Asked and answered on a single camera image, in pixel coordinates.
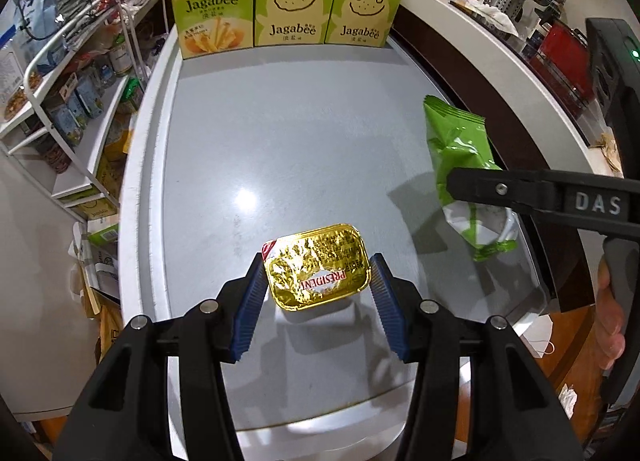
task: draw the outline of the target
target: human hand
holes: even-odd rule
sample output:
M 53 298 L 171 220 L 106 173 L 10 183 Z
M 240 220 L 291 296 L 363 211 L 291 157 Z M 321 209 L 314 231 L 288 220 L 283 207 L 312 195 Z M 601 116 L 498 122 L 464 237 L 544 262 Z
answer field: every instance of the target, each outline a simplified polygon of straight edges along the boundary
M 625 322 L 625 314 L 620 304 L 613 298 L 609 267 L 604 260 L 598 266 L 598 292 L 596 294 L 596 361 L 607 370 L 620 358 L 625 350 L 625 337 L 620 330 Z

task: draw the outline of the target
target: silver bolt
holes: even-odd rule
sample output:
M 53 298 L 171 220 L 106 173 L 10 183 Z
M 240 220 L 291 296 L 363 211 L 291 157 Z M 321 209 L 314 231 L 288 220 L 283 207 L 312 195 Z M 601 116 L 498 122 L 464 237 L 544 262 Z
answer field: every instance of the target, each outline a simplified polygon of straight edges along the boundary
M 148 319 L 144 315 L 134 316 L 131 319 L 131 327 L 133 327 L 133 329 L 142 329 L 144 326 L 146 326 L 147 320 Z
M 490 322 L 496 329 L 507 329 L 509 325 L 505 317 L 498 315 L 492 316 Z
M 438 309 L 440 309 L 440 306 L 434 300 L 423 300 L 420 302 L 420 310 L 427 314 L 433 315 L 438 312 Z
M 203 313 L 209 314 L 209 313 L 215 313 L 215 311 L 218 310 L 218 307 L 220 305 L 218 304 L 218 301 L 213 300 L 212 298 L 209 300 L 205 300 L 204 302 L 202 302 L 200 304 L 200 311 L 202 311 Z

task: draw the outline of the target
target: gray tabletop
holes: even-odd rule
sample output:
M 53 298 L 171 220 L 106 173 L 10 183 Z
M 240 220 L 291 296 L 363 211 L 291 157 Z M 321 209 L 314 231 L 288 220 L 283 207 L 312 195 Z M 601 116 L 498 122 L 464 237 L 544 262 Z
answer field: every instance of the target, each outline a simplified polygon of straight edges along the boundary
M 270 239 L 355 226 L 457 316 L 507 314 L 539 290 L 525 245 L 477 264 L 434 192 L 422 99 L 441 93 L 402 51 L 276 46 L 183 64 L 164 165 L 172 315 L 245 274 Z M 343 409 L 411 380 L 370 290 L 300 313 L 267 297 L 249 352 L 224 376 L 238 430 Z

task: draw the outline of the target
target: gold butter packet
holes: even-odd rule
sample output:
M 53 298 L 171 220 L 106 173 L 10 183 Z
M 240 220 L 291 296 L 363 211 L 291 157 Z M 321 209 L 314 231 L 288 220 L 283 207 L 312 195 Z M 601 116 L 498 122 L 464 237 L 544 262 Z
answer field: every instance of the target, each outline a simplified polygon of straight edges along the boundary
M 298 311 L 354 295 L 369 285 L 364 243 L 350 224 L 287 235 L 262 247 L 271 295 L 286 311 Z

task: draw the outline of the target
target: green and white bag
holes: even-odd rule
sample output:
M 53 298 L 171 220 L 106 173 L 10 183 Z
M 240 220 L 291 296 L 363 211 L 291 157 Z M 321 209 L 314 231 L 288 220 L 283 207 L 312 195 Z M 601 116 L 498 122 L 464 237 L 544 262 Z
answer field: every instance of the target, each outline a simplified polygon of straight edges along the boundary
M 518 225 L 510 208 L 456 201 L 447 191 L 452 168 L 499 168 L 489 147 L 484 118 L 451 107 L 435 96 L 425 97 L 424 113 L 436 191 L 447 222 L 476 249 L 475 261 L 513 250 Z

